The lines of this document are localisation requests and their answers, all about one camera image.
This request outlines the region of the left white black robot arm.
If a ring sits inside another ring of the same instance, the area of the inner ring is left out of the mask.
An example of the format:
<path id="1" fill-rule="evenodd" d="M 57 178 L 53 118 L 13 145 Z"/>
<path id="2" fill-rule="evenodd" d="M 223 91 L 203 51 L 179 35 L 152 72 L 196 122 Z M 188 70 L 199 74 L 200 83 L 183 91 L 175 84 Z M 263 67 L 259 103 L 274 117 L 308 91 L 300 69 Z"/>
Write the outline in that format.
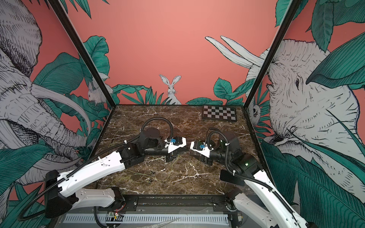
<path id="1" fill-rule="evenodd" d="M 95 197 L 82 193 L 82 189 L 110 174 L 142 163 L 146 156 L 164 156 L 170 162 L 186 145 L 184 137 L 174 136 L 173 125 L 168 119 L 150 118 L 136 137 L 99 152 L 75 170 L 48 172 L 44 191 L 20 211 L 17 219 L 26 221 L 40 215 L 51 219 L 80 206 L 109 207 L 115 201 L 121 202 L 122 195 L 116 189 L 110 194 L 103 190 Z"/>

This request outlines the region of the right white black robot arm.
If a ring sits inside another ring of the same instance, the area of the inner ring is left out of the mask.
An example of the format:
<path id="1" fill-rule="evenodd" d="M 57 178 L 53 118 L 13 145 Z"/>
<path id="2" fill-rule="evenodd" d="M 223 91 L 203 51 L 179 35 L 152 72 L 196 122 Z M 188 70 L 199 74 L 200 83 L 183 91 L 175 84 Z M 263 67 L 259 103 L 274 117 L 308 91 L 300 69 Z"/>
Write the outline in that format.
<path id="1" fill-rule="evenodd" d="M 210 128 L 205 142 L 191 144 L 191 150 L 201 155 L 205 163 L 218 162 L 225 166 L 221 171 L 224 181 L 249 186 L 263 203 L 259 205 L 246 194 L 232 197 L 235 209 L 246 214 L 262 228 L 315 228 L 306 221 L 279 193 L 261 164 L 250 154 L 242 152 L 233 132 Z"/>

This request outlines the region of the black smartphone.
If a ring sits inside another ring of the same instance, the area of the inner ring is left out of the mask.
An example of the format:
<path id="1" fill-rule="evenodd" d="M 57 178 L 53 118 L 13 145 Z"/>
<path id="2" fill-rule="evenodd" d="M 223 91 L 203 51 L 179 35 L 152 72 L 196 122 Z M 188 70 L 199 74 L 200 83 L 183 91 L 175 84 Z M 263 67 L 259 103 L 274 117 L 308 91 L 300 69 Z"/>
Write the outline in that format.
<path id="1" fill-rule="evenodd" d="M 232 174 L 230 174 L 228 171 L 226 170 L 221 170 L 220 172 L 220 180 L 232 185 L 236 185 L 236 186 L 241 186 L 244 187 L 246 184 L 244 182 L 244 180 L 233 176 Z"/>

